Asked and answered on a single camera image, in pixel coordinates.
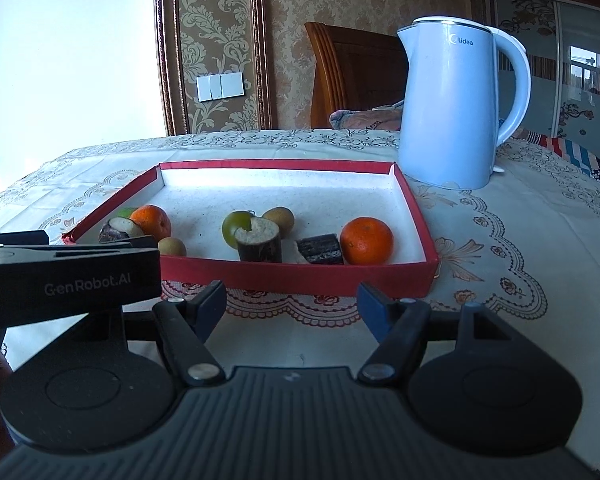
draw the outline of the black device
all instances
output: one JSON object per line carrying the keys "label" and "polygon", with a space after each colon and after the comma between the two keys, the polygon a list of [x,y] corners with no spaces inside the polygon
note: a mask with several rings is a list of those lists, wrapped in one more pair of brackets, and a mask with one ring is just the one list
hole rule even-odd
{"label": "black device", "polygon": [[[0,238],[0,346],[8,326],[89,315],[7,380],[0,410],[19,446],[0,480],[600,478],[565,448],[582,407],[574,377],[479,304],[436,312],[362,283],[358,310],[379,345],[357,377],[226,377],[204,346],[222,282],[123,312],[160,295],[154,242],[43,236]],[[128,340],[155,341],[165,366]],[[439,340],[455,349],[422,364]]]}

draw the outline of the electric kettle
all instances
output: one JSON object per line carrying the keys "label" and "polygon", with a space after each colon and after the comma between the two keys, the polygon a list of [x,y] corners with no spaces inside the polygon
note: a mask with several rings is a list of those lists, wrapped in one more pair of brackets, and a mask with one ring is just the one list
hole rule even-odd
{"label": "electric kettle", "polygon": [[[398,37],[409,60],[398,166],[438,187],[486,186],[496,148],[520,126],[529,106],[524,46],[497,28],[446,16],[418,18]],[[509,58],[516,79],[513,107],[502,126],[498,50]]]}

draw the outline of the white tablecloth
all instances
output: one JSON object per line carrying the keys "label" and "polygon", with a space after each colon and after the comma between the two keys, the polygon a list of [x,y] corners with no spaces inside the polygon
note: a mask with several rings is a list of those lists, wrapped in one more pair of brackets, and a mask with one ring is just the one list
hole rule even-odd
{"label": "white tablecloth", "polygon": [[[0,195],[0,231],[41,228],[60,243],[62,232],[109,195],[167,160],[395,160],[396,148],[397,136],[389,132],[295,130],[223,132],[74,150]],[[445,310],[458,309],[465,301],[484,302],[568,368],[585,399],[570,447],[600,467],[600,184],[522,140],[501,147],[498,164],[506,172],[474,192],[411,182],[442,260],[427,300]],[[167,295],[193,295],[199,288],[164,283]],[[10,329],[10,362],[20,365],[77,319]],[[230,291],[227,314],[208,341],[227,368],[348,365],[353,371],[375,344],[353,298],[236,290]],[[430,355],[449,349],[437,344]]]}

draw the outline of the chair backrest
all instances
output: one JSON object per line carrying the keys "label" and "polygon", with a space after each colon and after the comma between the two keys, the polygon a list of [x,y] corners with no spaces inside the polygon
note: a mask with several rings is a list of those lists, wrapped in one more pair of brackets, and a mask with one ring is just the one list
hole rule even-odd
{"label": "chair backrest", "polygon": [[330,128],[337,110],[371,110],[404,98],[407,56],[397,36],[304,24],[315,55],[311,127]]}

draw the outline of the orange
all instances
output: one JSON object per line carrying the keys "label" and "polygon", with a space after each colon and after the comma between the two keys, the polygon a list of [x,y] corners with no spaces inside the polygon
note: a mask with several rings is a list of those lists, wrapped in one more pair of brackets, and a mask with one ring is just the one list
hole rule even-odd
{"label": "orange", "polygon": [[377,218],[355,218],[340,233],[345,260],[354,265],[382,265],[394,251],[394,234]]}
{"label": "orange", "polygon": [[171,236],[171,220],[157,205],[143,205],[133,211],[129,219],[135,222],[144,234],[154,237],[156,242]]}

